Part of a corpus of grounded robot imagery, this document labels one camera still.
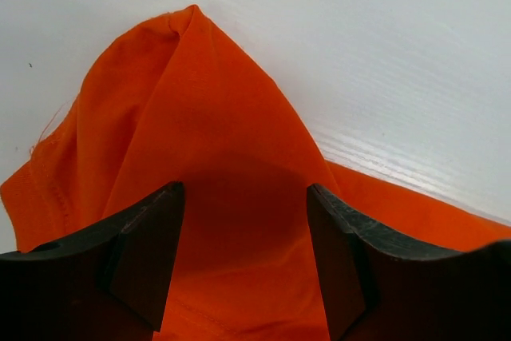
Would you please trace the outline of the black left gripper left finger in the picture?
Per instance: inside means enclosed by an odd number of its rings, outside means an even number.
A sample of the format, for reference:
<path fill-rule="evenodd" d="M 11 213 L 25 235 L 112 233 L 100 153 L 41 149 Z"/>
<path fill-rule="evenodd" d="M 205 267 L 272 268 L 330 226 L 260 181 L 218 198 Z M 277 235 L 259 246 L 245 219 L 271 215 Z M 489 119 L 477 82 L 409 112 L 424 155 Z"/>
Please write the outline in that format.
<path fill-rule="evenodd" d="M 184 186 L 29 252 L 1 256 L 4 340 L 150 340 L 163 326 Z"/>

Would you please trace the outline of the orange t shirt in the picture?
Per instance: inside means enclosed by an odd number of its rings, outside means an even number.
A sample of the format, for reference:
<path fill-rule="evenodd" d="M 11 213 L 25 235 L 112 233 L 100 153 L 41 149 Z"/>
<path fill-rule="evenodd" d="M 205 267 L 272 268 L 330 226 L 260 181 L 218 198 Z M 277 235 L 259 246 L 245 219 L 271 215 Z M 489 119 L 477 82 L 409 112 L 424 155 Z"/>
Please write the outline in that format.
<path fill-rule="evenodd" d="M 97 59 L 65 120 L 1 187 L 26 252 L 170 181 L 186 209 L 158 340 L 328 337 L 306 189 L 469 251 L 508 226 L 327 161 L 272 79 L 197 6 L 142 22 Z"/>

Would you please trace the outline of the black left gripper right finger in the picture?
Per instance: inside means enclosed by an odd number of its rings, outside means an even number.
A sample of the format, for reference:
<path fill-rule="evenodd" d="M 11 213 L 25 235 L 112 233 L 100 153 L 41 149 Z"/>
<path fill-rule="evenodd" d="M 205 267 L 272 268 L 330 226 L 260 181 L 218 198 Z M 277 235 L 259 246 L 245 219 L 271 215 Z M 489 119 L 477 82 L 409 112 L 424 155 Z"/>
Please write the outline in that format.
<path fill-rule="evenodd" d="M 319 184 L 307 220 L 333 340 L 507 340 L 510 242 L 469 252 L 405 235 Z"/>

